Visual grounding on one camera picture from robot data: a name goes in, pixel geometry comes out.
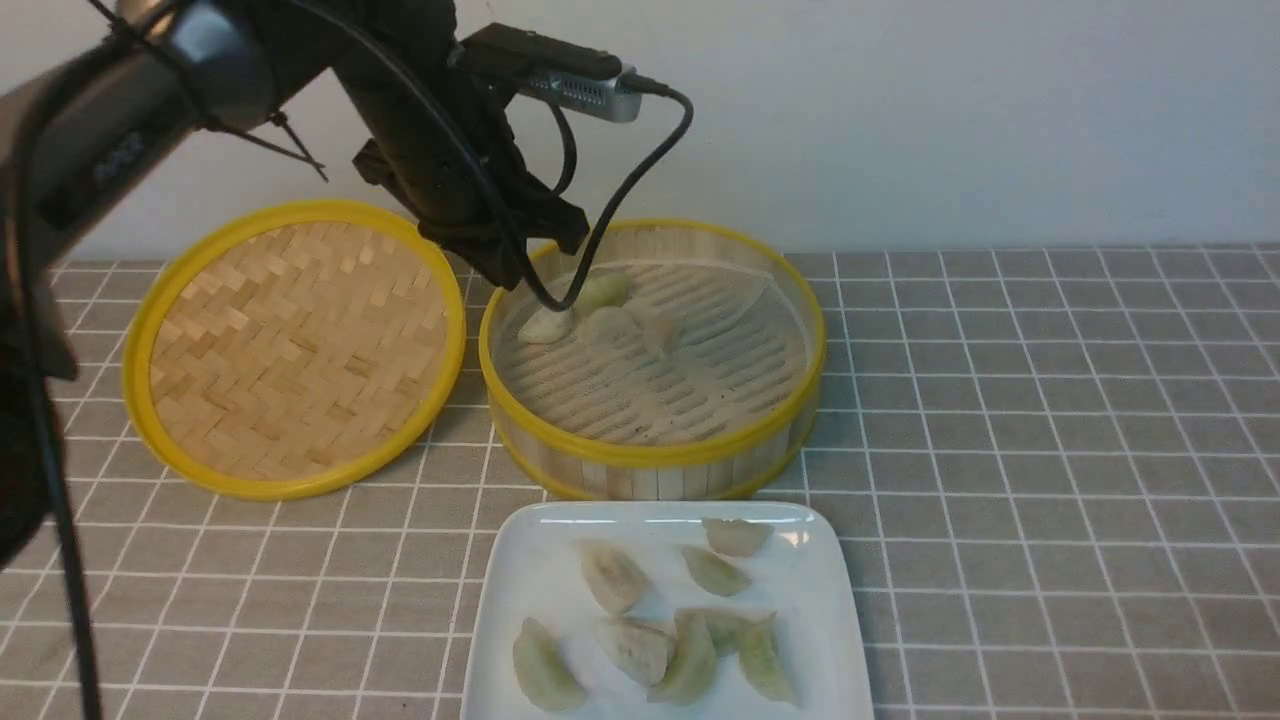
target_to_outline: yellow rim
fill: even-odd
[[[745,497],[751,497],[753,495],[755,495],[760,488],[772,483],[774,478],[781,475],[782,471],[787,469],[787,465],[790,465],[791,461],[795,460],[796,455],[799,455],[800,451],[804,448],[804,442],[809,438],[809,433],[813,430],[813,423],[817,419],[818,419],[817,415],[809,418],[809,421],[805,423],[804,432],[800,433],[800,438],[795,442],[795,445],[788,447],[787,454],[783,455],[777,462],[769,465],[763,473],[760,473],[760,477],[755,478],[750,483],[746,483],[745,486],[732,488],[728,492],[708,495],[707,497],[699,497],[696,500],[742,500]],[[494,430],[498,432],[498,437],[502,438],[502,443],[507,446],[507,454],[511,455],[511,459],[516,462],[516,466],[524,470],[526,475],[532,478],[535,483],[547,488],[547,492],[550,492],[557,497],[562,497],[564,500],[605,500],[603,497],[594,496],[582,488],[564,484],[557,480],[556,478],[548,475],[547,473],[541,471],[540,469],[535,468],[531,462],[525,460],[525,456],[521,455],[518,450],[516,450],[516,446],[511,442],[511,438],[508,438],[507,433],[502,430],[502,425],[494,423],[493,427]]]
[[[489,300],[489,306],[485,307],[484,319],[480,322],[480,369],[484,373],[485,384],[489,387],[489,402],[500,407],[517,425],[553,450],[563,451],[581,460],[599,462],[602,465],[613,465],[617,468],[669,468],[678,465],[700,465],[732,457],[745,450],[755,447],[764,441],[764,438],[790,423],[791,419],[804,409],[805,401],[818,391],[818,383],[822,379],[822,365],[827,355],[827,332],[822,323],[822,306],[818,305],[818,297],[813,293],[813,288],[809,287],[809,283],[804,279],[800,272],[796,270],[791,263],[787,263],[782,255],[758,240],[748,237],[742,233],[695,220],[676,219],[628,220],[613,223],[611,228],[627,228],[636,225],[672,225],[721,234],[750,246],[753,250],[768,256],[783,268],[791,278],[796,281],[799,287],[804,288],[805,302],[809,306],[808,311],[818,320],[814,363],[809,368],[809,374],[805,377],[800,387],[796,388],[790,397],[782,401],[781,405],[774,407],[772,413],[754,425],[749,425],[727,436],[701,442],[675,445],[669,447],[639,447],[630,445],[611,445],[596,439],[588,439],[562,430],[547,420],[534,415],[524,405],[521,405],[513,395],[511,395],[511,391],[507,389],[507,387],[502,383],[502,379],[498,377],[498,370],[494,368],[490,355],[489,329],[493,323],[493,315],[498,302],[507,295],[506,291],[499,288]],[[543,247],[534,254],[534,258],[541,258],[550,252],[556,252],[554,245]]]
[[[438,382],[422,404],[410,415],[404,427],[374,451],[319,473],[293,480],[250,480],[225,475],[196,461],[165,432],[151,400],[151,351],[165,314],[182,290],[223,252],[247,238],[278,227],[297,223],[353,223],[389,234],[422,259],[440,283],[445,302],[448,331],[444,345],[444,366]],[[419,236],[412,223],[387,210],[348,200],[316,200],[268,208],[232,222],[201,240],[165,270],[147,293],[129,331],[124,346],[124,404],[143,442],[160,460],[197,486],[242,500],[298,500],[323,495],[367,477],[390,462],[426,430],[444,406],[462,370],[466,345],[466,313],[462,291],[448,260],[435,245]]]

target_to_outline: white wall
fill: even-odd
[[[458,0],[612,50],[698,105],[622,215],[728,224],[782,249],[1280,240],[1280,0]],[[101,32],[78,0],[5,0],[0,87]],[[332,77],[288,108],[334,169],[196,137],[82,245],[173,255],[273,202],[388,205],[348,160],[366,137]],[[571,197],[595,214],[677,119],[577,118]],[[544,177],[558,141],[517,101]]]

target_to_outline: square plate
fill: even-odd
[[[689,577],[680,546],[707,547],[703,518],[771,523],[774,536],[735,564],[753,584],[731,598]],[[604,539],[649,574],[654,589],[630,616],[673,632],[680,607],[726,607],[749,618],[778,614],[778,650],[800,707],[769,702],[742,678],[736,656],[721,661],[710,692],[690,707],[650,705],[645,688],[616,669],[595,643],[596,605],[579,569],[579,543]],[[498,532],[480,597],[462,720],[552,716],[521,693],[511,648],[525,618],[556,635],[586,703],[556,717],[872,720],[863,638],[836,533],[813,510],[783,502],[553,502],[525,507]]]

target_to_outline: bamboo steamer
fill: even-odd
[[[152,287],[125,345],[125,406],[201,487],[310,497],[421,437],[457,380],[465,325],[448,260],[408,220],[340,200],[269,208]]]
[[[557,293],[577,261],[534,255]],[[800,273],[758,241],[687,220],[614,223],[596,272],[627,273],[628,306],[678,320],[678,347],[666,359],[602,347],[581,323],[558,343],[525,345],[515,336],[536,300],[526,286],[495,292],[480,364],[516,464],[576,500],[732,498],[773,480],[813,427],[826,351]]]

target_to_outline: woven bamboo lid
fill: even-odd
[[[407,220],[303,202],[236,222],[179,259],[125,352],[142,438],[192,482],[288,500],[394,459],[462,365],[457,281]]]

